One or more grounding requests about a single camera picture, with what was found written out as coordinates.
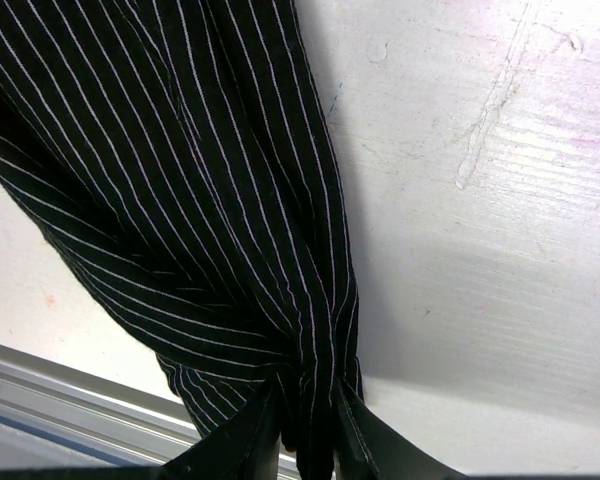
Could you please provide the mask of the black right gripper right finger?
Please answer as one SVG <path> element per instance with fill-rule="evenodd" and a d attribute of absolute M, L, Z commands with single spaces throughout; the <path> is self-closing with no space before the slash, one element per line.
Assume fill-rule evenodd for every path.
<path fill-rule="evenodd" d="M 347 384 L 333 392 L 334 454 L 339 479 L 466 479 L 383 422 Z"/>

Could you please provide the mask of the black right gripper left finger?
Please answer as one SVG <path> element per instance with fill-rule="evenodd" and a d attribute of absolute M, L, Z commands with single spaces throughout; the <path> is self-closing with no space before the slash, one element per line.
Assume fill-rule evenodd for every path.
<path fill-rule="evenodd" d="M 0 479 L 274 479 L 278 440 L 239 420 L 203 438 L 181 404 L 0 384 Z"/>

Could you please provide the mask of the black striped underwear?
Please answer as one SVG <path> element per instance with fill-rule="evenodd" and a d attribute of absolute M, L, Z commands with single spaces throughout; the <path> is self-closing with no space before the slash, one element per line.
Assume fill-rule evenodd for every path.
<path fill-rule="evenodd" d="M 202 435 L 274 383 L 331 477 L 359 297 L 293 2 L 0 1 L 0 185 Z"/>

